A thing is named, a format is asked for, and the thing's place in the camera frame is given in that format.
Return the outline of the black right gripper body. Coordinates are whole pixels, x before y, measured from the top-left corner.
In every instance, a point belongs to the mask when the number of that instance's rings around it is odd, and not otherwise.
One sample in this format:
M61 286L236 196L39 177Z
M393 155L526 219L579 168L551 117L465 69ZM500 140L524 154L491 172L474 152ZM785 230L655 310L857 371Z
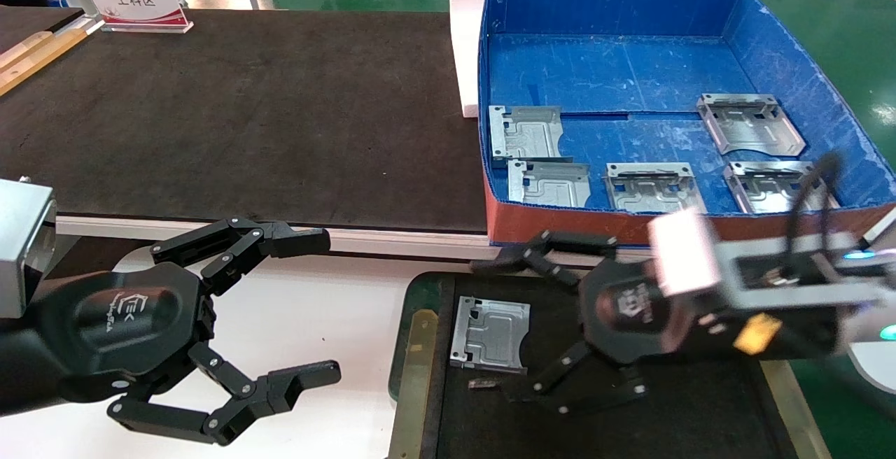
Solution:
M670 300L637 262L603 260L578 284L585 341L619 365L665 353Z

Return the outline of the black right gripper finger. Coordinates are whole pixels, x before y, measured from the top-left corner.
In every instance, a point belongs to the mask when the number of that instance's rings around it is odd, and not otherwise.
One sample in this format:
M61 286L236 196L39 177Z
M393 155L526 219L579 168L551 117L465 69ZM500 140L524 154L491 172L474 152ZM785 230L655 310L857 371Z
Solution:
M617 258L617 239L614 236L544 230L524 244L505 246L491 260L473 260L474 274L514 274L531 270L551 283L573 289L580 278L548 258L551 252Z
M582 390L563 389L586 362L605 367L613 379L591 382ZM634 365L614 363L587 342L579 341L534 375L502 381L501 392L513 404L537 404L554 414L570 416L631 404L648 395L648 386Z

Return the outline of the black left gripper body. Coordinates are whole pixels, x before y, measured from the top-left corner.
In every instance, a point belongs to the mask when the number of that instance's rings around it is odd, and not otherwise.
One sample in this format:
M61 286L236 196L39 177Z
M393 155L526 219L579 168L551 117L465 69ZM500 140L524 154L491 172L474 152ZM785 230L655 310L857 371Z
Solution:
M173 262L131 273L100 271L49 281L31 307L41 373L65 402L87 404L138 383L176 383L188 351L214 337L200 278Z

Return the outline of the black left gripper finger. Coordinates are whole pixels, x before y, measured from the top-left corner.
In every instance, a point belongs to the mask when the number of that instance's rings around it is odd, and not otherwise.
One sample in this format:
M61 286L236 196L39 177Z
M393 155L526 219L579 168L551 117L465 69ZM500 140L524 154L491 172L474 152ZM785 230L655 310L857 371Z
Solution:
M338 383L340 365L326 360L269 371L250 380L207 344L188 350L195 369L217 383L230 398L217 410L201 412L153 404L159 383L134 385L108 406L108 416L126 430L199 443L227 446L256 421L292 411L301 393Z
M199 277L206 296L221 296L266 258L322 255L330 250L330 234L322 227L294 230L285 222L256 223L226 218L151 246L155 264L189 267L208 260Z

